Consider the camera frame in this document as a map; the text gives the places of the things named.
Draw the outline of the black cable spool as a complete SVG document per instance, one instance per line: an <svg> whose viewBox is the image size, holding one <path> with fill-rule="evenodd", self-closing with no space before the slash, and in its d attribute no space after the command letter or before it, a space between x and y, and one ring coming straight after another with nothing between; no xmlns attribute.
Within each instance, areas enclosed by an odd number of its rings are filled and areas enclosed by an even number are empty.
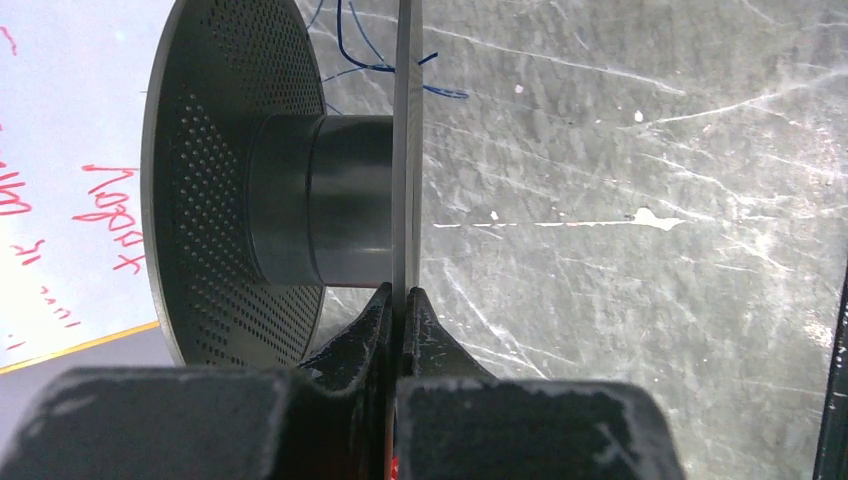
<svg viewBox="0 0 848 480"><path fill-rule="evenodd" d="M397 14L393 111L332 115L292 1L178 1L152 68L144 248L178 365L292 364L329 287L420 277L422 7Z"/></svg>

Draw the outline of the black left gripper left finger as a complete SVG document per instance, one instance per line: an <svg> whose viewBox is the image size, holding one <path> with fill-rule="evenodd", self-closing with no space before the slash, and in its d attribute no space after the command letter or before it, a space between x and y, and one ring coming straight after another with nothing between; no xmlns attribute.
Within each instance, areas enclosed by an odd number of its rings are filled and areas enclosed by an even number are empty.
<svg viewBox="0 0 848 480"><path fill-rule="evenodd" d="M5 479L385 479L391 290L294 367L77 368L12 438Z"/></svg>

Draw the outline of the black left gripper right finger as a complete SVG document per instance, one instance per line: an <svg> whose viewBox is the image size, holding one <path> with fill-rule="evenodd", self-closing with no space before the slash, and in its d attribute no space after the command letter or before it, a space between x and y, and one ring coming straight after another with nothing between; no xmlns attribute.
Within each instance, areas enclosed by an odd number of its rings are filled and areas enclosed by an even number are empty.
<svg viewBox="0 0 848 480"><path fill-rule="evenodd" d="M395 455L403 479L681 479L668 423L620 382L498 378L407 299Z"/></svg>

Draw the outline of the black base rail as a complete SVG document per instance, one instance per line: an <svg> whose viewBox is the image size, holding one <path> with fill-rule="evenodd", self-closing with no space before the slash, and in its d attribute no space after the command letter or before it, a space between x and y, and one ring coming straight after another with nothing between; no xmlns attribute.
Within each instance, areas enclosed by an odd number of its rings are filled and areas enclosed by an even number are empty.
<svg viewBox="0 0 848 480"><path fill-rule="evenodd" d="M847 276L842 284L812 479L847 479Z"/></svg>

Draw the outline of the whiteboard with red writing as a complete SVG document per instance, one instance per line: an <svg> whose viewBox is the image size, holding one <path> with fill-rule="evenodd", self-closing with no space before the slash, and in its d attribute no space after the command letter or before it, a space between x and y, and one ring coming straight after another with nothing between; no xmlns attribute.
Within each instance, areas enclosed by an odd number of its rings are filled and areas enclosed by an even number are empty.
<svg viewBox="0 0 848 480"><path fill-rule="evenodd" d="M1 369L157 326L140 153L168 1L1 5Z"/></svg>

